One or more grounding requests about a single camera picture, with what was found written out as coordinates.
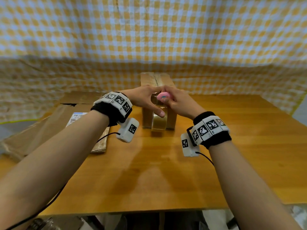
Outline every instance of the white tracking module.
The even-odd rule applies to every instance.
[[[200,152],[199,146],[194,147],[187,133],[181,134],[181,144],[183,155],[186,157],[199,156],[195,152]]]
[[[134,118],[127,118],[124,123],[118,122],[118,124],[120,125],[118,130],[120,135],[116,135],[116,138],[122,142],[130,143],[140,123]]]

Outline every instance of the pink toy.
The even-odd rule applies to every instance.
[[[174,100],[173,95],[171,95],[169,92],[161,92],[161,93],[159,93],[158,96],[157,96],[157,100],[161,101],[161,99],[164,98],[164,97],[168,97],[168,98]]]

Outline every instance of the gingham fabric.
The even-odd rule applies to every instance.
[[[64,92],[161,71],[197,94],[259,94],[291,113],[307,91],[306,0],[0,0],[0,122]]]

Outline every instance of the wooden table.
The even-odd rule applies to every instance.
[[[193,98],[228,125],[233,142],[285,204],[307,203],[307,127],[259,96]],[[141,109],[130,117],[141,123]],[[176,130],[163,137],[140,125],[131,143],[109,136],[106,154],[90,155],[42,215],[226,208],[212,164],[182,154],[180,135],[192,124],[178,116]],[[11,166],[3,159],[0,175]]]

